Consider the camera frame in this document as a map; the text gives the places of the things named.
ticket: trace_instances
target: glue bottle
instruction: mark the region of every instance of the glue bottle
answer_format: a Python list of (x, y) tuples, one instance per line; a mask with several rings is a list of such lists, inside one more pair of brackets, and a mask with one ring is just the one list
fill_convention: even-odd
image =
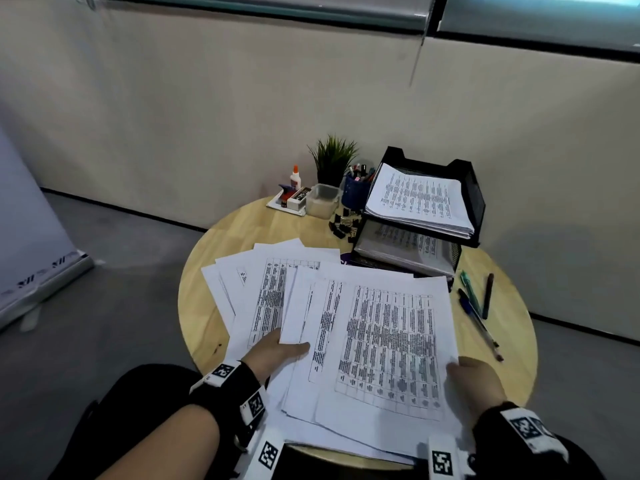
[(291, 186), (295, 190), (300, 190), (302, 186), (302, 180), (300, 180), (300, 174), (298, 173), (298, 165), (293, 165), (293, 173), (291, 174)]

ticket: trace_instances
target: hand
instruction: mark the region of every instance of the hand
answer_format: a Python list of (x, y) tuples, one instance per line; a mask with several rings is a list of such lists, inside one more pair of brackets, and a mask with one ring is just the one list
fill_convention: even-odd
[(281, 344), (280, 329), (277, 328), (265, 335), (260, 342), (242, 357), (242, 362), (249, 366), (260, 384), (269, 378), (287, 359), (299, 357), (309, 350), (309, 342), (304, 344)]
[(447, 373), (466, 398), (474, 425), (482, 413), (507, 401), (498, 374), (491, 365), (471, 357), (459, 357), (460, 364), (447, 365)]

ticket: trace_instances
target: potted plant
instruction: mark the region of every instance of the potted plant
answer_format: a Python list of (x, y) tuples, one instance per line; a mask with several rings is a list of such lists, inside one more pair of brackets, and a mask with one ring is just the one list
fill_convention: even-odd
[(307, 147), (316, 161), (318, 183), (340, 187), (347, 167), (358, 155), (356, 142), (347, 143), (330, 134), (325, 142), (319, 139), (316, 148)]

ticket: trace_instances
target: gray floor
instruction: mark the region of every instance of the gray floor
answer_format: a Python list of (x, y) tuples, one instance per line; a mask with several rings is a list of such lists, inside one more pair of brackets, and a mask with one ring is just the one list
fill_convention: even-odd
[[(48, 195), (80, 249), (105, 263), (46, 304), (36, 330), (0, 333), (0, 478), (46, 477), (84, 407), (136, 365), (193, 367), (177, 318), (182, 266), (201, 234)], [(529, 404), (607, 478), (640, 478), (640, 347), (535, 322)]]

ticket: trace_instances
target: wooden tabletop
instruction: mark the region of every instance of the wooden tabletop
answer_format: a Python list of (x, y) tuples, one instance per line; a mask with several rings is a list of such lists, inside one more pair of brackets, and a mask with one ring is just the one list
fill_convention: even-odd
[[(269, 209), (270, 198), (256, 200), (224, 217), (195, 245), (182, 270), (178, 291), (178, 315), (182, 336), (193, 361), (204, 374), (222, 361), (229, 335), (200, 268), (217, 258), (253, 249), (256, 242), (273, 244), (299, 237), (307, 247), (351, 250), (347, 239), (340, 240), (329, 230), (327, 221), (298, 217)], [(498, 363), (476, 326), (451, 294), (458, 352), (490, 363), (500, 376), (509, 400), (524, 406), (529, 400), (538, 370), (538, 346), (531, 318), (520, 294), (509, 277), (480, 249), (463, 248), (453, 290), (462, 287), (460, 270), (469, 275), (478, 299), (482, 301), (489, 273), (495, 275), (491, 309), (486, 326), (500, 343), (504, 362)], [(361, 468), (394, 469), (397, 463), (370, 460), (354, 455), (296, 447), (313, 456)]]

